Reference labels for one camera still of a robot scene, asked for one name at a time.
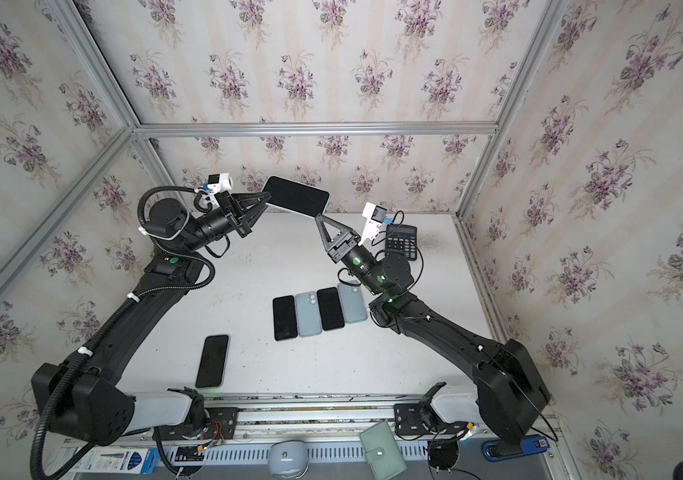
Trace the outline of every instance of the green wallet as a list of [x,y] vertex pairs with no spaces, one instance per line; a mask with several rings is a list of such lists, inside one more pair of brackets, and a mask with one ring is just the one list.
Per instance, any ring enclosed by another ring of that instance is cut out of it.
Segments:
[[389,480],[408,468],[388,423],[381,422],[368,428],[360,434],[360,441],[363,442],[365,461],[376,480]]

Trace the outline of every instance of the light blue case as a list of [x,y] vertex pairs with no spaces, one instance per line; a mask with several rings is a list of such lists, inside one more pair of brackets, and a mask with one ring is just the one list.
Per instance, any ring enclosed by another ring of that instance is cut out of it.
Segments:
[[317,292],[298,293],[294,298],[298,336],[321,334],[323,326],[320,323],[320,308],[317,307]]
[[363,301],[362,286],[349,286],[344,283],[338,284],[341,310],[344,312],[344,321],[356,323],[367,320],[368,309]]

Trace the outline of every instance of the white table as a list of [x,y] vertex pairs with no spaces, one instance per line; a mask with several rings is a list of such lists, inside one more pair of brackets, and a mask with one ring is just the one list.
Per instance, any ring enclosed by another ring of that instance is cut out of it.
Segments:
[[[332,214],[362,231],[359,214]],[[450,215],[407,215],[418,228],[426,264],[413,293],[447,319],[490,337]],[[276,342],[272,299],[336,286],[334,264],[312,219],[264,214],[251,235],[232,245],[213,282],[171,308],[139,347],[118,388],[124,392],[194,387],[206,336],[230,335],[224,381],[215,392],[421,394],[436,382],[471,384],[452,363],[421,342],[376,327],[370,319],[320,335]],[[220,252],[224,247],[212,245]],[[384,244],[373,247],[373,253]],[[421,260],[411,262],[416,278]],[[373,296],[364,290],[366,303]]]

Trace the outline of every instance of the calculator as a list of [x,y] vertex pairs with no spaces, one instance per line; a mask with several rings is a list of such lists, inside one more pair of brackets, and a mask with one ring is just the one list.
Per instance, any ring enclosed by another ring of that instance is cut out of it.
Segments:
[[416,259],[416,227],[412,225],[387,225],[385,248],[398,250],[413,262]]

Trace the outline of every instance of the floral wallpaper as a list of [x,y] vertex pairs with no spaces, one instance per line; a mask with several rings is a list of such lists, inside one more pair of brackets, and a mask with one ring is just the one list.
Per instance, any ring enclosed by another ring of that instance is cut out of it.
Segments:
[[[510,24],[526,13],[486,4]],[[574,0],[549,48],[467,226],[582,477],[671,478],[683,460],[683,1]]]
[[0,266],[118,129],[62,35],[45,0],[0,2]]
[[142,121],[188,123],[493,120],[546,2],[76,4]]
[[161,138],[176,184],[229,172],[234,191],[258,192],[271,175],[330,192],[328,211],[456,211],[486,139],[476,135]]
[[126,151],[0,301],[0,478],[28,475],[34,371],[90,338],[143,274],[152,244],[136,230],[135,203],[151,187]]

